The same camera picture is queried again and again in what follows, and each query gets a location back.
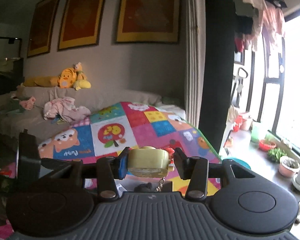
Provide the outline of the yellow round keychain toy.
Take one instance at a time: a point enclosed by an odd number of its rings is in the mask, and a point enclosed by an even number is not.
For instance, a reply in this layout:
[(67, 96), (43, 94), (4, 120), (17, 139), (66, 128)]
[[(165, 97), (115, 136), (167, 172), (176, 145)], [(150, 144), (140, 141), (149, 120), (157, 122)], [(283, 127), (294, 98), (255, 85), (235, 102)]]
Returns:
[(164, 178), (174, 171), (174, 161), (163, 148), (144, 146), (132, 149), (128, 155), (128, 171), (136, 177)]

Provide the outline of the red doll keychain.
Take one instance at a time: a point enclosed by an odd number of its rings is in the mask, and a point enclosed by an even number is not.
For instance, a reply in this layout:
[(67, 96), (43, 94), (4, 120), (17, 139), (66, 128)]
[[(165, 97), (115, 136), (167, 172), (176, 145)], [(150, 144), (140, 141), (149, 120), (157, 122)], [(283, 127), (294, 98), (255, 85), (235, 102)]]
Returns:
[(175, 153), (175, 150), (171, 147), (163, 148), (163, 150), (165, 150), (168, 153), (169, 159), (172, 160), (173, 156), (174, 156), (174, 153)]

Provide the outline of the colourful cartoon play mat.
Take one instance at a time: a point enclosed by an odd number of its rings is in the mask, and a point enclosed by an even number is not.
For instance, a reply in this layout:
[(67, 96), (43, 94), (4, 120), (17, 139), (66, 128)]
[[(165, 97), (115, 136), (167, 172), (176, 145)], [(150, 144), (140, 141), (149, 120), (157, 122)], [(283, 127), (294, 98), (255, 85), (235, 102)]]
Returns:
[(98, 159), (117, 157), (125, 147), (153, 146), (170, 150), (181, 148), (189, 156), (200, 156), (219, 163), (215, 153), (198, 129), (175, 113), (150, 105), (118, 102), (67, 129), (40, 141), (40, 157), (94, 164)]

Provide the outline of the pink crumpled clothes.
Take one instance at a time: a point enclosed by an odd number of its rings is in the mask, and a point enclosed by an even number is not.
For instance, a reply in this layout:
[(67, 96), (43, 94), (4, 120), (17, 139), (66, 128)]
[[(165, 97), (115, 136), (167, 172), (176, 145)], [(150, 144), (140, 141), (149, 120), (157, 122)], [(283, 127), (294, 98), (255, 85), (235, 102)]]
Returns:
[(59, 117), (60, 120), (68, 123), (82, 121), (91, 114), (85, 106), (75, 106), (75, 99), (63, 97), (53, 99), (47, 102), (43, 108), (43, 118), (54, 119)]

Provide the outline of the red basin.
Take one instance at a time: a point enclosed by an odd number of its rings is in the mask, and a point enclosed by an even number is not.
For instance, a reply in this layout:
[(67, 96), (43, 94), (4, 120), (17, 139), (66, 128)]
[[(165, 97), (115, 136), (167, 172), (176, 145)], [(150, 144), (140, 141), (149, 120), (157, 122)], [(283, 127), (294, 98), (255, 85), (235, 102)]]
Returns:
[(259, 146), (259, 149), (264, 152), (268, 152), (269, 150), (276, 148), (276, 144), (267, 139), (260, 140), (258, 143), (258, 146)]

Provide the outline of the green potted plant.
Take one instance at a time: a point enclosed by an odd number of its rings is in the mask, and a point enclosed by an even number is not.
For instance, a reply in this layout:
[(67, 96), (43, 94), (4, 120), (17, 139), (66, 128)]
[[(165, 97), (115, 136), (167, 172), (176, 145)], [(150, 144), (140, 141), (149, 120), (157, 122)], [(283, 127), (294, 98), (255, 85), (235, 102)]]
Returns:
[(274, 163), (279, 163), (281, 157), (285, 157), (287, 154), (285, 153), (284, 150), (280, 148), (271, 148), (268, 151), (267, 157), (270, 161)]

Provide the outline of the pink flower pot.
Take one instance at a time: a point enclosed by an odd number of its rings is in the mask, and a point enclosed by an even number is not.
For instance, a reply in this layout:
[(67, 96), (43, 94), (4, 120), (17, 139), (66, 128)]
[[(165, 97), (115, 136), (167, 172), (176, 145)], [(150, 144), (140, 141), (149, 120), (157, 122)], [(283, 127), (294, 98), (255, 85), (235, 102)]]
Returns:
[(286, 178), (293, 178), (300, 171), (300, 164), (293, 158), (282, 156), (278, 171)]

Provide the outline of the yellow tiger plush toy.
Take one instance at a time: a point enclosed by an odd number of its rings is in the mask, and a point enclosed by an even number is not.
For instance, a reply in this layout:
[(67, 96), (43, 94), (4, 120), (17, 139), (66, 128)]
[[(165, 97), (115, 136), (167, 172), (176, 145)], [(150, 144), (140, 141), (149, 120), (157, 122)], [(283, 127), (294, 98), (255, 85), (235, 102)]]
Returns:
[(91, 83), (83, 72), (82, 64), (79, 62), (70, 68), (65, 68), (59, 76), (38, 76), (26, 79), (23, 82), (25, 87), (59, 87), (89, 89)]

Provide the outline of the beige curtain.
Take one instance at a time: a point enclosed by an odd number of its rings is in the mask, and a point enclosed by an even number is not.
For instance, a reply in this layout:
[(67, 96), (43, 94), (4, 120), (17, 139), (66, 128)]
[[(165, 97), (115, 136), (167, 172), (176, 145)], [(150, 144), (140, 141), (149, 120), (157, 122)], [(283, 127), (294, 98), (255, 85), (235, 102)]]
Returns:
[(193, 126), (199, 126), (202, 106), (205, 55), (206, 11), (205, 0), (186, 1), (186, 72), (185, 112)]

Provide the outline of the framed red picture left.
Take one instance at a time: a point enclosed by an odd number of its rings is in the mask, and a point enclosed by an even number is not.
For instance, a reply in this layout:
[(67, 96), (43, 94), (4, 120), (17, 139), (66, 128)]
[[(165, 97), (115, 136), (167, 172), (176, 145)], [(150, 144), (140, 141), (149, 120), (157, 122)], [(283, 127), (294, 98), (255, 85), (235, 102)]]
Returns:
[(27, 58), (50, 52), (59, 2), (60, 0), (42, 0), (36, 4), (31, 22)]

